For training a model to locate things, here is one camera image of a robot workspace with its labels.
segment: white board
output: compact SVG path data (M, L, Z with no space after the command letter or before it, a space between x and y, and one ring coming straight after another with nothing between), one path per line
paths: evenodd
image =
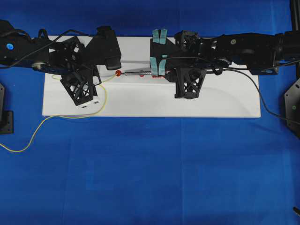
M79 37L87 45L90 37ZM122 72L149 67L150 37L118 37L122 53ZM102 80L114 75L98 66ZM252 76L258 85L258 77ZM222 75L206 75L199 98L175 99L175 84L151 76L120 76L103 83L108 92L105 109L95 116L118 117L241 117L258 118L260 99L248 78L225 71ZM43 115L86 115L97 112L104 102L104 91L97 86L99 97L75 106L59 80L45 74Z

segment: red object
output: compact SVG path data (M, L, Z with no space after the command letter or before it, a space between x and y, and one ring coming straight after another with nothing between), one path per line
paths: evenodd
M117 70L117 71L116 71L116 76L121 76L121 75L122 75L122 71Z

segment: blue backdrop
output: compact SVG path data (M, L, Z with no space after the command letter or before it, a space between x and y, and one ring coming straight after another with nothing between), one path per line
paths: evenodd
M2 0L0 17L32 37L40 28L93 34L101 25L135 36L291 29L288 0ZM283 113L294 67L259 81L270 109ZM20 149L43 119L44 74L12 68L0 82L15 113L15 133L0 142ZM29 150L2 149L0 158L2 225L300 221L292 211L300 206L300 140L264 109L260 119L53 119Z

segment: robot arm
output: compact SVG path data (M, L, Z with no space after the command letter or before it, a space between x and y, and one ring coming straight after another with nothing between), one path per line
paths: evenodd
M175 98L197 98L206 70L220 75L232 62L246 65L253 75L276 75L282 60L300 60L300 32L264 35L245 33L200 38L196 32L175 34L175 44L165 38L166 30L153 31L150 41L152 74L176 83Z
M31 39L25 31L16 30L8 21L0 20L0 64L6 66L2 68L33 68L61 75L60 82L75 105L80 105L97 95L95 85L100 84L101 79L96 65L105 65L108 70L121 68L115 32L107 26L99 27L92 37L86 47L77 37L63 42L51 41L44 29L39 31L38 37Z

